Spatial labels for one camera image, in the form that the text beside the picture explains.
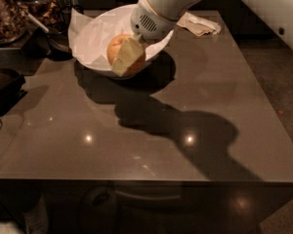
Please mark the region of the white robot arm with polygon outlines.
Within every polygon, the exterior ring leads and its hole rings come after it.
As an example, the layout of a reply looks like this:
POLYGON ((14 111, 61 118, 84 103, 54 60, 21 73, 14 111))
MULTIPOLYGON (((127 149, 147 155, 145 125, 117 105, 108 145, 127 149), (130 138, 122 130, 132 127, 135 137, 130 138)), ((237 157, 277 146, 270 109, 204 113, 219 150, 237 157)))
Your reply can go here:
MULTIPOLYGON (((186 11, 202 0, 139 0, 130 17, 133 33, 114 37, 107 47, 111 70, 131 77, 143 69, 146 45, 164 39, 186 11)), ((293 50, 293 0, 242 0, 293 50)))

